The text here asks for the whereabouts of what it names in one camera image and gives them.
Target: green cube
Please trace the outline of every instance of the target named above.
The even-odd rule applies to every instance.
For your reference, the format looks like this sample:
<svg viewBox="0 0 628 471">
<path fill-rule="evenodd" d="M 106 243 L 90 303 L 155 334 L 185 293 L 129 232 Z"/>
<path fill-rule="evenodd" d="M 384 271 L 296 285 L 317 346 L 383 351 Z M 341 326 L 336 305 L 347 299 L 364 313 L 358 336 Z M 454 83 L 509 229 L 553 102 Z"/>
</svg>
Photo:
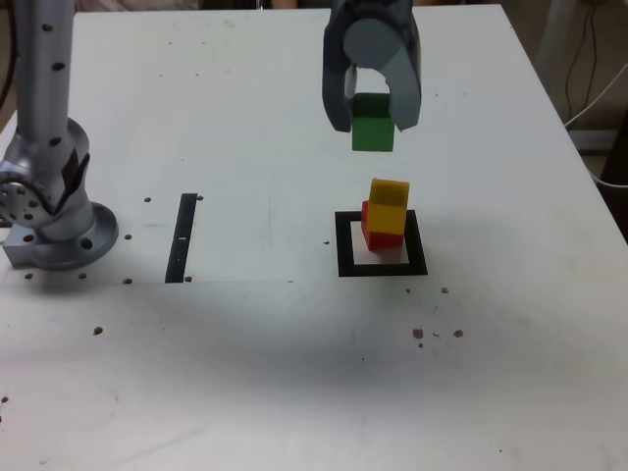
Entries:
<svg viewBox="0 0 628 471">
<path fill-rule="evenodd" d="M 386 93 L 358 93 L 353 97 L 351 147 L 365 152 L 392 152 L 394 123 Z"/>
</svg>

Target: red cube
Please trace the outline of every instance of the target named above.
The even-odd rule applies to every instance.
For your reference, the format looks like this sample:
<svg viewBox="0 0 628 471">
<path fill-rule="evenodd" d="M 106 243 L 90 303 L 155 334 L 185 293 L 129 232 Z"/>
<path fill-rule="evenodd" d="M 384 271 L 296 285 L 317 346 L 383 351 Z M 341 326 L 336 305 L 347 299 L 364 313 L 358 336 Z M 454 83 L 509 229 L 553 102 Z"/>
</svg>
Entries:
<svg viewBox="0 0 628 471">
<path fill-rule="evenodd" d="M 374 233 L 366 229 L 366 216 L 368 214 L 369 202 L 362 202 L 362 233 L 369 250 L 379 250 L 381 248 L 400 247 L 403 244 L 403 235 Z"/>
</svg>

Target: cube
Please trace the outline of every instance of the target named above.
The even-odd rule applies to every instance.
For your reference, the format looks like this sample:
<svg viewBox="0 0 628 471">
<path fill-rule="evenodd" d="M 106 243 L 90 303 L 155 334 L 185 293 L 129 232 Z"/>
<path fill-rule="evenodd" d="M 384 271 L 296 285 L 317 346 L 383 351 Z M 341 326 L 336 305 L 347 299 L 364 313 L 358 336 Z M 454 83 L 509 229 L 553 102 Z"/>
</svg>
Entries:
<svg viewBox="0 0 628 471">
<path fill-rule="evenodd" d="M 392 152 L 394 123 L 386 93 L 357 93 L 353 97 L 351 148 L 365 152 Z"/>
<path fill-rule="evenodd" d="M 367 230 L 403 236 L 410 183 L 373 179 Z"/>
<path fill-rule="evenodd" d="M 403 235 L 375 233 L 367 229 L 369 202 L 362 202 L 362 233 L 369 250 L 400 247 L 403 244 Z"/>
</svg>

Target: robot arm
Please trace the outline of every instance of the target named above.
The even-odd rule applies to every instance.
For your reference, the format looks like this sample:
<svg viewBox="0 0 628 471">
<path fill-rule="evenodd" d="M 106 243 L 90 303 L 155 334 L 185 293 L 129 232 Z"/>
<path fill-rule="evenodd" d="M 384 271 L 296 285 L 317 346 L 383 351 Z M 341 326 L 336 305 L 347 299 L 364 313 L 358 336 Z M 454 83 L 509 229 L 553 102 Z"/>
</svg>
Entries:
<svg viewBox="0 0 628 471">
<path fill-rule="evenodd" d="M 0 163 L 0 213 L 14 223 L 4 249 L 16 266 L 65 270 L 93 262 L 118 237 L 114 214 L 89 201 L 89 142 L 68 117 L 74 0 L 19 0 L 18 127 Z M 421 105 L 419 36 L 411 0 L 338 0 L 325 29 L 323 102 L 351 131 L 358 67 L 390 87 L 400 130 Z"/>
<path fill-rule="evenodd" d="M 417 124 L 421 47 L 412 0 L 335 1 L 323 47 L 323 103 L 334 129 L 351 131 L 357 68 L 385 77 L 401 131 Z"/>
<path fill-rule="evenodd" d="M 85 191 L 89 141 L 68 118 L 74 0 L 19 0 L 18 127 L 0 163 L 0 211 L 14 266 L 64 270 L 106 253 L 113 213 Z"/>
</svg>

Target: black square marker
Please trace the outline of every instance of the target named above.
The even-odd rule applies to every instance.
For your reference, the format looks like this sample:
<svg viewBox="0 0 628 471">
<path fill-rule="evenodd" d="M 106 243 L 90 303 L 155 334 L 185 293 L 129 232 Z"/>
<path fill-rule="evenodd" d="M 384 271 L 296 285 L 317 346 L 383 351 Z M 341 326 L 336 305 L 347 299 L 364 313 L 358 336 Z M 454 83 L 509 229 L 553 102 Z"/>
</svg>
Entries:
<svg viewBox="0 0 628 471">
<path fill-rule="evenodd" d="M 403 238 L 408 255 L 408 263 L 356 265 L 353 260 L 351 223 L 362 220 L 361 211 L 336 212 L 336 245 L 338 251 L 339 277 L 403 277 L 427 275 L 423 245 L 419 235 L 416 214 L 408 210 L 405 218 Z"/>
</svg>

